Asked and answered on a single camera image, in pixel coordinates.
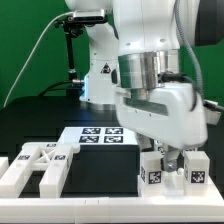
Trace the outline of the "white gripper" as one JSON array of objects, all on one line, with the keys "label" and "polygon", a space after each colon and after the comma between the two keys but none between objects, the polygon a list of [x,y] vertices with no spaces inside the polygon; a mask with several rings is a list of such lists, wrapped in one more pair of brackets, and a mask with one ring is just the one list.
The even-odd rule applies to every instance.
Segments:
[{"label": "white gripper", "polygon": [[201,147],[208,137],[202,98],[196,96],[194,100],[189,83],[166,83],[144,100],[133,99],[129,90],[116,87],[117,119],[121,126],[169,145],[162,165],[164,171],[174,172],[179,149]]}]

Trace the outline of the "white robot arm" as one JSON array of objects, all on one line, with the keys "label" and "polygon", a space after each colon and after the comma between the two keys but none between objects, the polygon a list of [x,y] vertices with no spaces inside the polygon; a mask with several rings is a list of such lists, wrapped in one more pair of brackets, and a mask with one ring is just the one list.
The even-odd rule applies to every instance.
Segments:
[{"label": "white robot arm", "polygon": [[182,23],[199,0],[66,0],[75,19],[113,13],[118,38],[115,105],[119,123],[165,144],[163,169],[176,169],[182,150],[207,140],[206,112],[222,108],[203,98],[200,80],[179,71],[179,48],[190,48]]}]

